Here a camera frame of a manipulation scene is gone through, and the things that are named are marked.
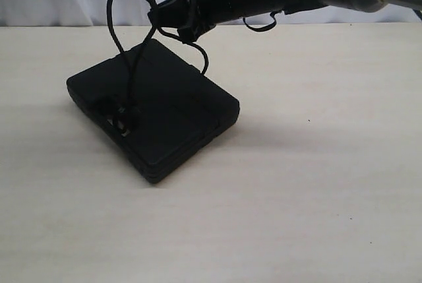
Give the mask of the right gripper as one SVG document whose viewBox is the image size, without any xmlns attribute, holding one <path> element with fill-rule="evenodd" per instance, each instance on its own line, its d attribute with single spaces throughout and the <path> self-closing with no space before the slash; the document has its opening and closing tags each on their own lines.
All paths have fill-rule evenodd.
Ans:
<svg viewBox="0 0 422 283">
<path fill-rule="evenodd" d="M 162 28 L 177 28 L 182 42 L 196 42 L 217 24 L 237 20 L 236 0 L 165 0 L 151 7 L 150 22 Z M 188 21 L 189 8 L 193 18 Z"/>
</svg>

